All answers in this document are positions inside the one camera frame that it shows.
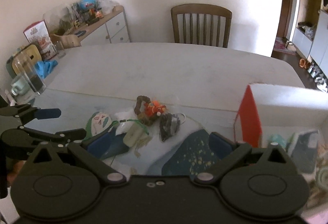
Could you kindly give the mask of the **white wooden sideboard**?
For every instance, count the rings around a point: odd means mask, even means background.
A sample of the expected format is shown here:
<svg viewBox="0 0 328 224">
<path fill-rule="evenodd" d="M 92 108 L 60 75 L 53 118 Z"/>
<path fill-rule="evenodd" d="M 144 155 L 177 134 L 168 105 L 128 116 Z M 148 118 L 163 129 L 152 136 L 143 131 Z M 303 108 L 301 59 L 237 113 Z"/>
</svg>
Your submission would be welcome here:
<svg viewBox="0 0 328 224">
<path fill-rule="evenodd" d="M 130 42 L 124 7 L 117 5 L 110 14 L 90 26 L 81 26 L 68 35 L 50 34 L 50 38 L 53 43 L 60 41 L 65 49 Z"/>
</svg>

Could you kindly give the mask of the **blue globe toy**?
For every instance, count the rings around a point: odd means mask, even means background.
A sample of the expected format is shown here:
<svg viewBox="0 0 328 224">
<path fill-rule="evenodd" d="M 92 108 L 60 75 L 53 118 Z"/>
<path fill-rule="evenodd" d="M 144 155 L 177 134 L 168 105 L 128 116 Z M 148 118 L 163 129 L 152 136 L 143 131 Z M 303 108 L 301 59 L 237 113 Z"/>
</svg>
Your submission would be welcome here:
<svg viewBox="0 0 328 224">
<path fill-rule="evenodd" d="M 78 3 L 80 10 L 90 10 L 97 7 L 97 0 L 80 0 Z"/>
</svg>

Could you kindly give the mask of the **orange crochet fish keychain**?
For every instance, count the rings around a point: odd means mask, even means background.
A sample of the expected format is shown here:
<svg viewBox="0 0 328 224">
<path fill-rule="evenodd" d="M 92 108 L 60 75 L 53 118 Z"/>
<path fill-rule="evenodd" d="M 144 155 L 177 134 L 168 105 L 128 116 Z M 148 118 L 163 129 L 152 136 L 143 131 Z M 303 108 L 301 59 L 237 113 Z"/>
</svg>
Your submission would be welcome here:
<svg viewBox="0 0 328 224">
<path fill-rule="evenodd" d="M 157 100 L 151 101 L 149 103 L 144 103 L 144 113 L 148 117 L 161 116 L 165 113 L 166 109 L 166 105 L 161 104 Z"/>
</svg>

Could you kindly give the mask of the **blue cloth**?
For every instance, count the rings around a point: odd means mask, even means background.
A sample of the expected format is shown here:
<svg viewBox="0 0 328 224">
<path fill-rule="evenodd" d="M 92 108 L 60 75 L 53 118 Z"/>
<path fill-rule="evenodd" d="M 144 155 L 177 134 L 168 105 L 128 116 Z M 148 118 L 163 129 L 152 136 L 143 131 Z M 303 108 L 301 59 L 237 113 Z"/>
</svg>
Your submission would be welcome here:
<svg viewBox="0 0 328 224">
<path fill-rule="evenodd" d="M 38 61 L 34 68 L 41 79 L 45 79 L 58 65 L 57 60 Z"/>
</svg>

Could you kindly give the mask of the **white tall cabinet unit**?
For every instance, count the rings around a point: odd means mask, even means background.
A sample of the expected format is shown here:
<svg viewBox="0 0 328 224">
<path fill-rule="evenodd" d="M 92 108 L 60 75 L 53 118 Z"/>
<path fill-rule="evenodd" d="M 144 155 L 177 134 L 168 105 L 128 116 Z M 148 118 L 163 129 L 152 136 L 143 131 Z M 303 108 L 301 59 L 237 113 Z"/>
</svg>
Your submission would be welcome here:
<svg viewBox="0 0 328 224">
<path fill-rule="evenodd" d="M 327 76 L 327 12 L 320 10 L 319 21 L 316 26 L 314 39 L 308 38 L 298 27 L 295 29 L 292 43 L 299 52 L 306 58 L 309 56 L 319 66 L 321 71 Z"/>
</svg>

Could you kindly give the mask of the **pale green soap bag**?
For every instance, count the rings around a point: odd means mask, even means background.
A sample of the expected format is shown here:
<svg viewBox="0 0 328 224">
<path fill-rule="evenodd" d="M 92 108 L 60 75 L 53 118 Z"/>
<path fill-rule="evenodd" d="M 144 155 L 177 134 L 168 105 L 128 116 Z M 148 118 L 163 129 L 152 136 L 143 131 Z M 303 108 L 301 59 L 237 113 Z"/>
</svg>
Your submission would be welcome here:
<svg viewBox="0 0 328 224">
<path fill-rule="evenodd" d="M 123 143 L 131 148 L 134 145 L 147 141 L 150 138 L 146 126 L 141 122 L 134 121 L 133 125 L 129 128 L 128 132 L 125 134 L 123 138 Z"/>
</svg>

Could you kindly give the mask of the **blue speckled round placemat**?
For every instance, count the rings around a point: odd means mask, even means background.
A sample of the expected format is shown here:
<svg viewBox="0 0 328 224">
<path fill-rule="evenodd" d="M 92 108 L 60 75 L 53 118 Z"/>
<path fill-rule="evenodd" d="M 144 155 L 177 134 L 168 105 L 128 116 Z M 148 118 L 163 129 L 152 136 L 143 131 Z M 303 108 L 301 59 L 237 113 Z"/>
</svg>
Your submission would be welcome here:
<svg viewBox="0 0 328 224">
<path fill-rule="evenodd" d="M 181 145 L 154 162 L 146 174 L 195 177 L 220 160 L 210 149 L 209 139 L 210 135 L 204 129 L 193 132 Z"/>
</svg>

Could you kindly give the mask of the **mint green mug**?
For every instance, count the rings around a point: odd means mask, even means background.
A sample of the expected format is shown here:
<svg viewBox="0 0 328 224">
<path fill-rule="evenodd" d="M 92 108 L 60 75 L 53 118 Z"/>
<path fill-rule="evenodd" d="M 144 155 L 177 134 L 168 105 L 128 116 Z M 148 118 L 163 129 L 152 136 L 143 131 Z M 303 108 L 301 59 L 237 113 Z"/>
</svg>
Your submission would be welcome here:
<svg viewBox="0 0 328 224">
<path fill-rule="evenodd" d="M 18 74 L 11 82 L 11 93 L 14 96 L 22 96 L 30 92 L 31 87 L 22 74 Z"/>
</svg>

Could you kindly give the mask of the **red white cardboard box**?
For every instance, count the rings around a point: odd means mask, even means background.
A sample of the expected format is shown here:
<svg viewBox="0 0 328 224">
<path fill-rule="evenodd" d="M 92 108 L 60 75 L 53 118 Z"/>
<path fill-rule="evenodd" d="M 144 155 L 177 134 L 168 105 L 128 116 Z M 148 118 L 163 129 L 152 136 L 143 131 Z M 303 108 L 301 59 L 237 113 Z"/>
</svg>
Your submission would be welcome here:
<svg viewBox="0 0 328 224">
<path fill-rule="evenodd" d="M 327 93 L 291 86 L 250 84 L 233 124 L 234 140 L 267 147 L 273 135 L 286 141 L 308 131 L 327 142 Z"/>
</svg>

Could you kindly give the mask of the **clear drinking glass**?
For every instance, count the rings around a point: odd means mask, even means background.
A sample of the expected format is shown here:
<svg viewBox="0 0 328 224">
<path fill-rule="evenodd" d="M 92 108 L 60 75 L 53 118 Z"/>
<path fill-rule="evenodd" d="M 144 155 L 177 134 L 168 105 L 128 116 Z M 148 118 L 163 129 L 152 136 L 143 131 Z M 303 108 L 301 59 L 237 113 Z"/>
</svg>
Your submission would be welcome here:
<svg viewBox="0 0 328 224">
<path fill-rule="evenodd" d="M 34 68 L 31 58 L 21 51 L 13 57 L 13 69 L 16 74 L 21 74 L 36 94 L 40 95 L 46 89 L 43 80 L 39 77 Z"/>
</svg>

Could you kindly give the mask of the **green cartoon plush pillow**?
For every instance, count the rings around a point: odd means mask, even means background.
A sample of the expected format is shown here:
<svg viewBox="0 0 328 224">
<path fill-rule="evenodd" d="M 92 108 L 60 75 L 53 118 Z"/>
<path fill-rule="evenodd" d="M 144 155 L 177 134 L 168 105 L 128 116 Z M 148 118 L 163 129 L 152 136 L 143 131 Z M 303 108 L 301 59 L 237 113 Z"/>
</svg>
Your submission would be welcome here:
<svg viewBox="0 0 328 224">
<path fill-rule="evenodd" d="M 108 114 L 101 111 L 95 112 L 87 121 L 85 130 L 86 136 L 83 141 L 87 141 L 102 132 L 109 132 L 110 134 L 118 135 L 118 124 L 113 124 L 118 118 L 114 114 Z"/>
</svg>

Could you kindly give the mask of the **dark grey wipes packet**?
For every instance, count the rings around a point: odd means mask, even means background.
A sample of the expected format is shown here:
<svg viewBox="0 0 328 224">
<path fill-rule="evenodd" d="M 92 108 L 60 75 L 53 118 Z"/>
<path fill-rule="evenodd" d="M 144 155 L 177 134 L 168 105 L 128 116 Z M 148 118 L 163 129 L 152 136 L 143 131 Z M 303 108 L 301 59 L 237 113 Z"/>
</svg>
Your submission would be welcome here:
<svg viewBox="0 0 328 224">
<path fill-rule="evenodd" d="M 318 156 L 319 131 L 294 133 L 287 147 L 287 154 L 297 169 L 304 174 L 315 171 Z"/>
</svg>

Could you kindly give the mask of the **brown wooden chair far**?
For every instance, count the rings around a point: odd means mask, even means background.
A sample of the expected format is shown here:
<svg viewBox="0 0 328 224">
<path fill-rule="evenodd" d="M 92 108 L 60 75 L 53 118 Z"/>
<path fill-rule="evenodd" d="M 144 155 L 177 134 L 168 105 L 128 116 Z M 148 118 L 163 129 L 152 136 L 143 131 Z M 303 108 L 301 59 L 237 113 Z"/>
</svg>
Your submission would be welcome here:
<svg viewBox="0 0 328 224">
<path fill-rule="evenodd" d="M 232 11 L 212 4 L 182 4 L 171 8 L 173 38 L 178 44 L 227 48 Z"/>
</svg>

